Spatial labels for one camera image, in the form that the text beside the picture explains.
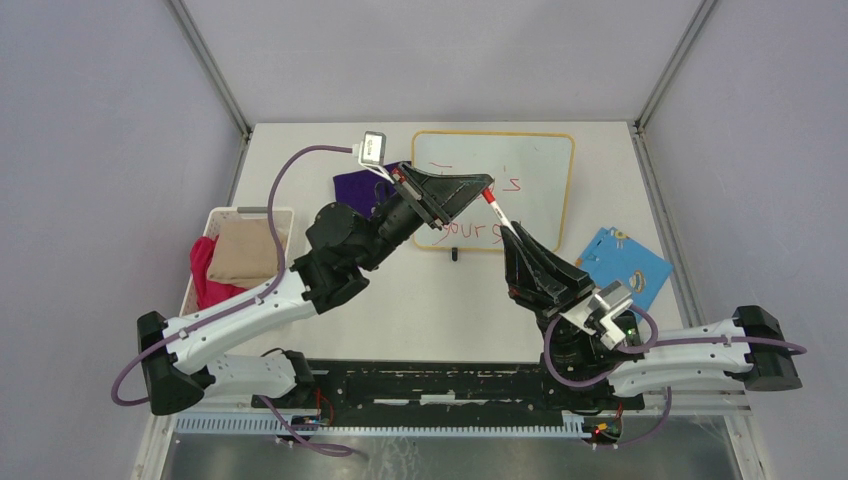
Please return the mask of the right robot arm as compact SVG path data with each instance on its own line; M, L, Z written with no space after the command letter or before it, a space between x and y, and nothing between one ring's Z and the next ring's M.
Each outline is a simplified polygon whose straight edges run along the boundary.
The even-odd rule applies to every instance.
M540 362L557 384L591 408L660 387L738 382L754 392L803 383L794 362L806 349L786 340L759 306L699 327L659 328L628 286L598 286L519 223L500 228L509 297L531 311L542 333Z

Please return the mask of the beige cloth in basket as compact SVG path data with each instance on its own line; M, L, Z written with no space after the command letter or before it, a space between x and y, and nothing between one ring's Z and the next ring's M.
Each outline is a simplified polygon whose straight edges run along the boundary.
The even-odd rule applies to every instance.
M279 273L276 243L265 218L223 223L216 240L211 280L252 289Z

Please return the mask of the blue patterned cloth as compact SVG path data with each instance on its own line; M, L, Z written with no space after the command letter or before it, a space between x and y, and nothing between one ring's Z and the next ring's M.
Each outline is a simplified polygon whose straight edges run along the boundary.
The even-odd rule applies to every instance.
M598 286L621 281L633 292L635 305L645 311L673 271L671 263L615 227L599 229L576 265Z

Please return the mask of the purple cloth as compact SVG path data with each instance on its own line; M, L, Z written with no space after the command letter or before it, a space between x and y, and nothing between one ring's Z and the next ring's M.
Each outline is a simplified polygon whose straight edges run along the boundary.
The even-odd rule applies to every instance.
M328 211L355 213L366 220L397 193L390 180L367 170L336 175L332 183L335 201Z

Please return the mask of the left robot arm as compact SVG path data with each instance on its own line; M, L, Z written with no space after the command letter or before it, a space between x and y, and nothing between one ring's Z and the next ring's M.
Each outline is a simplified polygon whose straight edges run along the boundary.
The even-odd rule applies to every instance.
M369 284L377 269L421 226L441 229L487 193L488 174L431 174L400 163L391 173L394 190L369 217L331 202L307 229L310 251L282 277L213 307L167 319L156 311L136 322L147 401L157 416L171 415L245 387L233 373L215 369L231 348L261 333L339 307Z

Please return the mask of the yellow framed whiteboard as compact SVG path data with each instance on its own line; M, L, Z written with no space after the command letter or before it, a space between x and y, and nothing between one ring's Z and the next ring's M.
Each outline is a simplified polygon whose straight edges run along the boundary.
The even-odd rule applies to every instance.
M422 130L412 139L412 166L439 175L485 173L505 216L545 248L562 244L576 145L566 133ZM422 249L500 251L499 220L484 199L448 226L414 234Z

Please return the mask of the red capped whiteboard marker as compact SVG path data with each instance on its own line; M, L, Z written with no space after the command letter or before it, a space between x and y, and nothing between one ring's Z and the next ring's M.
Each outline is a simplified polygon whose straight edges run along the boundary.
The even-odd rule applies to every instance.
M514 230L514 228L513 228L513 226L512 226L511 221L510 221L510 220L509 220L509 218L506 216L506 214L504 213L504 211L503 211L503 209L501 208L501 206L498 204L498 202L497 202L497 200L496 200L496 197L494 196L494 194L492 193L492 191L491 191L491 190L489 190L488 188L486 188L486 189L484 189L484 190L483 190L483 192L482 192L482 196L483 196L484 200L486 201L486 203L487 203L487 204L490 206L490 208L493 210L493 212L494 212L494 214L495 214L496 218L498 219L499 224L500 224L503 228L506 228L506 229L508 229L509 231L511 231L513 234L515 234L515 230Z

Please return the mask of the pink cloth in basket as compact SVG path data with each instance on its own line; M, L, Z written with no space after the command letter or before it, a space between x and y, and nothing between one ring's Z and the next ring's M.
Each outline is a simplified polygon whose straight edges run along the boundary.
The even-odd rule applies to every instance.
M196 304L200 310L215 306L245 292L244 288L215 282L208 277L208 269L212 263L216 243L216 239L200 237L195 241L189 253L192 285L195 289Z

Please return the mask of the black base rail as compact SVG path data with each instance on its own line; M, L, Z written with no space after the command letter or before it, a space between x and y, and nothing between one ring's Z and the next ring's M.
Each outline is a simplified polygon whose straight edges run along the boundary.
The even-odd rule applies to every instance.
M540 363L310 359L311 374L270 403L329 416L333 427L560 426L566 413L641 410L606 384L571 390Z

